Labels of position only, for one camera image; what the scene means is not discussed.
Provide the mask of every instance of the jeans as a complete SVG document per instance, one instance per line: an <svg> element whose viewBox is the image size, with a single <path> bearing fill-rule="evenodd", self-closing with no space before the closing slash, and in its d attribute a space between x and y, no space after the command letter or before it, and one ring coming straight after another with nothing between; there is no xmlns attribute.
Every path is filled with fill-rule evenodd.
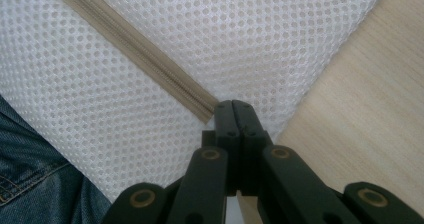
<svg viewBox="0 0 424 224"><path fill-rule="evenodd" d="M109 207L0 96L0 223L100 223Z"/></svg>

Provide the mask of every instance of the wooden floor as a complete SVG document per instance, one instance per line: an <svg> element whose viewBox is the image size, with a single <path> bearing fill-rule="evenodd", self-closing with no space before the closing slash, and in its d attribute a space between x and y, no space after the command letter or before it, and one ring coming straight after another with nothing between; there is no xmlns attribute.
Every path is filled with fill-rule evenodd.
<svg viewBox="0 0 424 224"><path fill-rule="evenodd" d="M330 187L368 181L424 216L424 0L381 0L305 97L278 144ZM254 199L246 223L260 223Z"/></svg>

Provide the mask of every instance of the brass rivet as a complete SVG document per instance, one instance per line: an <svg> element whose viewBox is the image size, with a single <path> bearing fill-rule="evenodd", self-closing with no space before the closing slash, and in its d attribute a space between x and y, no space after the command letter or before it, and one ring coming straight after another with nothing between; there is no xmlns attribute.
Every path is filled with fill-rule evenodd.
<svg viewBox="0 0 424 224"><path fill-rule="evenodd" d="M290 153L285 149L274 148L271 151L271 155L276 158L285 159L290 156Z"/></svg>
<svg viewBox="0 0 424 224"><path fill-rule="evenodd" d="M205 150L202 152L202 157L208 160L218 159L221 155L215 150Z"/></svg>
<svg viewBox="0 0 424 224"><path fill-rule="evenodd" d="M144 198L142 201L137 200L137 197L140 197L141 195L146 195L146 198ZM131 195L130 204L135 208L143 208L152 204L155 201L155 198L156 195L152 190L143 189L136 191Z"/></svg>
<svg viewBox="0 0 424 224"><path fill-rule="evenodd" d="M385 207L389 204L389 201L385 196L368 188L359 190L358 196L362 199L362 201L370 204L371 206Z"/></svg>

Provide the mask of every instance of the perforated mesh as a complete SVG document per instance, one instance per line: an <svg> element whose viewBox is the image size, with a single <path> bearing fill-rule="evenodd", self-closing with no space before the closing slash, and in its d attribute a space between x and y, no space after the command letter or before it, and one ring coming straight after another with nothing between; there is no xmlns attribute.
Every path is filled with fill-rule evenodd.
<svg viewBox="0 0 424 224"><path fill-rule="evenodd" d="M204 125L61 0L0 0L0 90L113 200L181 176Z"/></svg>
<svg viewBox="0 0 424 224"><path fill-rule="evenodd" d="M275 138L377 0L106 0ZM204 126L61 0L0 0L0 91L111 200L184 172Z"/></svg>

